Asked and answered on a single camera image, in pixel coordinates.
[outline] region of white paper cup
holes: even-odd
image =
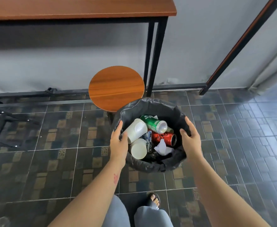
[[[144,139],[137,139],[130,146],[130,152],[136,159],[143,159],[147,154],[147,142]]]
[[[148,128],[143,120],[135,119],[125,131],[128,133],[128,143],[131,144],[143,134],[147,133]]]

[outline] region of hand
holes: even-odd
[[[189,120],[189,118],[185,117],[186,123],[189,126],[191,131],[191,137],[187,135],[184,129],[180,129],[180,134],[183,141],[183,148],[186,152],[187,159],[190,161],[195,157],[202,157],[203,153],[201,152],[201,140],[199,133],[197,132],[194,124]]]
[[[120,164],[121,168],[125,166],[126,156],[128,152],[128,135],[127,132],[123,133],[121,141],[119,140],[119,135],[121,133],[121,128],[123,126],[123,121],[120,121],[118,127],[115,131],[112,131],[110,140],[110,160]]]

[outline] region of wall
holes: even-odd
[[[268,0],[174,0],[155,83],[206,81]],[[0,92],[88,88],[125,65],[143,75],[147,24],[0,27]]]
[[[277,54],[277,9],[212,85],[213,88],[249,87]],[[262,80],[277,71],[277,59]]]

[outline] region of person's left arm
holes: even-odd
[[[49,227],[102,226],[125,165],[128,151],[127,134],[118,139],[123,122],[120,121],[110,140],[110,160],[99,175],[51,222]]]

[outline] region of round stool seat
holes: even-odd
[[[141,76],[125,66],[111,66],[100,70],[92,78],[88,88],[92,102],[110,112],[116,112],[126,104],[140,99],[144,91]]]

